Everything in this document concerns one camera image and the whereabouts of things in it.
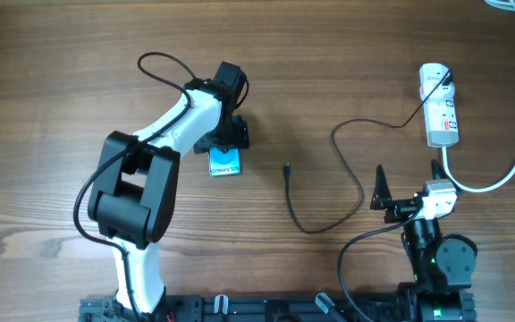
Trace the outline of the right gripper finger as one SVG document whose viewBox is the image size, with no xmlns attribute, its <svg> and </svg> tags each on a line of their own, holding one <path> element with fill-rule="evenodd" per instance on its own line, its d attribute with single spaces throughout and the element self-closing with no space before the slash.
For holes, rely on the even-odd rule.
<svg viewBox="0 0 515 322">
<path fill-rule="evenodd" d="M 370 208 L 372 210 L 381 210 L 391 208 L 392 205 L 393 199 L 386 180 L 384 168 L 382 165 L 378 165 L 376 168 L 375 188 L 370 202 Z"/>
<path fill-rule="evenodd" d="M 444 171 L 443 167 L 436 159 L 431 160 L 431 172 L 434 180 L 446 179 L 449 180 L 454 186 L 456 193 L 461 194 L 462 189 L 455 183 L 453 179 L 450 179 L 448 174 Z"/>
</svg>

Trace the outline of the teal Galaxy smartphone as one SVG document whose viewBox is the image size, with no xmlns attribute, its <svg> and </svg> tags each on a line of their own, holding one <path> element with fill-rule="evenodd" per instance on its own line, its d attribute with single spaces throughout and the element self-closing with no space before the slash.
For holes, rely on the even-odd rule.
<svg viewBox="0 0 515 322">
<path fill-rule="evenodd" d="M 209 174 L 212 177 L 241 174 L 240 151 L 237 148 L 223 152 L 218 148 L 208 151 Z"/>
</svg>

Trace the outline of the white power strip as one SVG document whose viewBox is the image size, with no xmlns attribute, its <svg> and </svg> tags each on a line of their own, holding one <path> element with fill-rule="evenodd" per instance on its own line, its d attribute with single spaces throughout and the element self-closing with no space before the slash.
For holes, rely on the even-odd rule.
<svg viewBox="0 0 515 322">
<path fill-rule="evenodd" d="M 420 85 L 422 82 L 432 79 L 440 80 L 444 84 L 453 83 L 452 72 L 446 66 L 439 63 L 423 64 L 419 69 Z M 423 101 L 423 110 L 426 140 L 429 147 L 448 148 L 459 142 L 454 98 Z"/>
</svg>

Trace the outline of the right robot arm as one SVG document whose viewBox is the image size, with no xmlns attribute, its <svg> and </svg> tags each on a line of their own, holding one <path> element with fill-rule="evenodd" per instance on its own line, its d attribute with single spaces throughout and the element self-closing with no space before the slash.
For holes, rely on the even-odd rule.
<svg viewBox="0 0 515 322">
<path fill-rule="evenodd" d="M 460 189 L 438 162 L 433 178 L 411 198 L 394 199 L 384 168 L 376 168 L 370 208 L 383 210 L 387 224 L 401 225 L 401 243 L 414 275 L 401 283 L 397 308 L 401 321 L 476 321 L 474 296 L 468 292 L 477 263 L 477 245 L 461 234 L 444 235 L 440 220 L 454 212 Z"/>
</svg>

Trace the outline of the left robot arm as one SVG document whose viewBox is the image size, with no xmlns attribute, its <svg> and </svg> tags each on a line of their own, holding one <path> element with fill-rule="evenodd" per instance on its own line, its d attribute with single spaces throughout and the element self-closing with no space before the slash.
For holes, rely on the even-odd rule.
<svg viewBox="0 0 515 322">
<path fill-rule="evenodd" d="M 193 78 L 181 90 L 156 122 L 106 138 L 92 185 L 88 216 L 115 255 L 111 302 L 121 321 L 170 318 L 158 243 L 173 217 L 182 158 L 206 154 L 212 175 L 239 174 L 239 151 L 249 147 L 248 125 L 234 113 L 249 91 L 240 66 L 223 62 L 213 78 Z"/>
</svg>

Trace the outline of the white charger plug adapter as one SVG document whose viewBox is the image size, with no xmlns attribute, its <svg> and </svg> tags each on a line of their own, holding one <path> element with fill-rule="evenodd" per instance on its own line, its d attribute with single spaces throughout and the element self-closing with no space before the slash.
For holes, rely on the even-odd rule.
<svg viewBox="0 0 515 322">
<path fill-rule="evenodd" d="M 423 101 L 453 99 L 455 86 L 452 82 L 444 84 L 440 80 L 425 80 L 420 85 L 419 94 Z"/>
</svg>

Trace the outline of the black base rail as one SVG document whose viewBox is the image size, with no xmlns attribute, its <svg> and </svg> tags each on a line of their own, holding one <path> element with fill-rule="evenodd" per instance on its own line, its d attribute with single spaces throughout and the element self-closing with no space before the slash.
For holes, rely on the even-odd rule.
<svg viewBox="0 0 515 322">
<path fill-rule="evenodd" d="M 355 294 L 353 301 L 321 292 L 307 297 L 215 297 L 170 295 L 143 321 L 454 321 L 474 322 L 470 293 L 420 294 L 409 291 Z"/>
</svg>

